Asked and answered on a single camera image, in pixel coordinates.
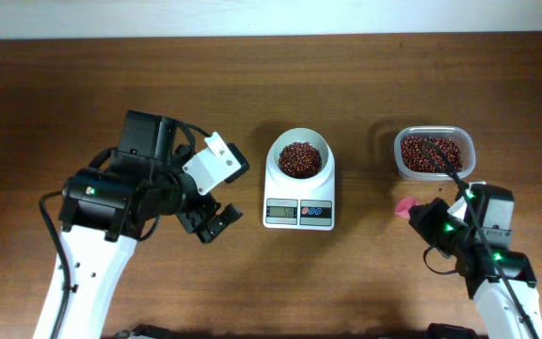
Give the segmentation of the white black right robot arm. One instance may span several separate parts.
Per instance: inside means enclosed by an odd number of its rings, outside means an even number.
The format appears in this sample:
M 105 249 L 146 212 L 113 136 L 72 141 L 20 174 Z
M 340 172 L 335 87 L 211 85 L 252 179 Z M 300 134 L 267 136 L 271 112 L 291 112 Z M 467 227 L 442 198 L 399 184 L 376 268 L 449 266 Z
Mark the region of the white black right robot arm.
M 409 225 L 464 278 L 490 338 L 542 338 L 537 278 L 530 259 L 510 250 L 515 199 L 505 188 L 473 182 L 450 205 L 411 204 Z

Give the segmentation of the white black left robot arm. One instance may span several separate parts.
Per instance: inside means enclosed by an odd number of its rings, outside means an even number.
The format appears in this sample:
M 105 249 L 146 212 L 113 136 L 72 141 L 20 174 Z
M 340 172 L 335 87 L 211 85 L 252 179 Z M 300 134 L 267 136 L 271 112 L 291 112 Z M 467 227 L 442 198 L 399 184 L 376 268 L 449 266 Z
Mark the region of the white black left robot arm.
M 187 234 L 213 242 L 243 214 L 222 206 L 211 191 L 249 169 L 239 149 L 216 132 L 196 149 L 196 125 L 130 110 L 120 143 L 98 153 L 57 191 L 62 205 L 56 228 L 40 213 L 56 248 L 56 266 L 34 335 L 97 338 L 137 244 L 160 219 L 176 217 Z

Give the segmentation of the pink measuring scoop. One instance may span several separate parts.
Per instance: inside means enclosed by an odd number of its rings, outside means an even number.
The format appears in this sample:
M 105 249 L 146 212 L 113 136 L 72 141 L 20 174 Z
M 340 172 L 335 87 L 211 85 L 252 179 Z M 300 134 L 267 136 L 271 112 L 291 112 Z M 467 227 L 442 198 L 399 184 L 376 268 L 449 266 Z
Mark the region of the pink measuring scoop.
M 417 200 L 412 196 L 404 197 L 400 200 L 394 209 L 394 214 L 400 218 L 409 219 L 409 210 L 417 204 Z

